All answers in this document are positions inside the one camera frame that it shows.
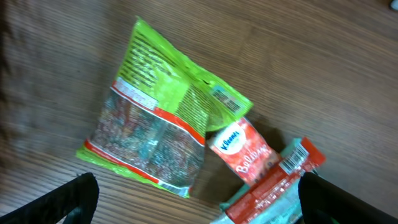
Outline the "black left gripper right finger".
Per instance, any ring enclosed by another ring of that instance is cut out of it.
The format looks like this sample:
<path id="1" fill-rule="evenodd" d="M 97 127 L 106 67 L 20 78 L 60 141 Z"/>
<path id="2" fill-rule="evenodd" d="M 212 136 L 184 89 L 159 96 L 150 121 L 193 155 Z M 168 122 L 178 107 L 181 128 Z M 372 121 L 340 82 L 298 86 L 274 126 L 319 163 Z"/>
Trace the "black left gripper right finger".
<path id="1" fill-rule="evenodd" d="M 305 224 L 397 224 L 397 218 L 306 172 L 298 183 Z"/>

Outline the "red stick packet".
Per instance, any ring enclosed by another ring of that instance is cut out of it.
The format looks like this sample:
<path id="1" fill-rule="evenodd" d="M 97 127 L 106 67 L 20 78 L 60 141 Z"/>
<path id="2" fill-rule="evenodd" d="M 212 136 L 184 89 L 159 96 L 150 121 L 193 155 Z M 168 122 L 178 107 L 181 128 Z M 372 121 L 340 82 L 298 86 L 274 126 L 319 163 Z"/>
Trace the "red stick packet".
<path id="1" fill-rule="evenodd" d="M 237 224 L 247 224 L 285 195 L 306 172 L 326 161 L 326 157 L 306 137 L 284 150 L 282 160 L 243 196 L 226 209 L 226 216 Z"/>

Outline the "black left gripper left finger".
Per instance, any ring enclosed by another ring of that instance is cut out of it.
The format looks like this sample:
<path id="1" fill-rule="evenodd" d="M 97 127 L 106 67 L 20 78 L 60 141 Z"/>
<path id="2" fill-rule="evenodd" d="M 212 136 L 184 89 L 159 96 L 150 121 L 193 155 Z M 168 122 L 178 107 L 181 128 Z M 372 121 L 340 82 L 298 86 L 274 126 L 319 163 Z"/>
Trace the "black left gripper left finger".
<path id="1" fill-rule="evenodd" d="M 99 198 L 99 186 L 91 172 L 1 217 L 1 224 L 90 224 Z"/>

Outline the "teal packet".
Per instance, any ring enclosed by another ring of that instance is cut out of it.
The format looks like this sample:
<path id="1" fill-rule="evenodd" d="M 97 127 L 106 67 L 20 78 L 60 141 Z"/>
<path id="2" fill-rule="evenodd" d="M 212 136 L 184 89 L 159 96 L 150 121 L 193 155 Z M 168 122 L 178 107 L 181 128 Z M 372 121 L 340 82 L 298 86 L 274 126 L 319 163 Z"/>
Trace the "teal packet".
<path id="1" fill-rule="evenodd" d="M 299 180 L 297 180 L 291 189 L 285 195 L 281 196 L 268 210 L 262 212 L 257 218 L 249 223 L 295 223 L 302 216 L 302 210 L 299 200 Z M 212 221 L 213 224 L 217 223 L 233 223 L 225 214 L 226 209 L 232 206 L 241 196 L 243 196 L 250 188 L 244 185 L 231 199 L 220 205 L 221 215 Z"/>

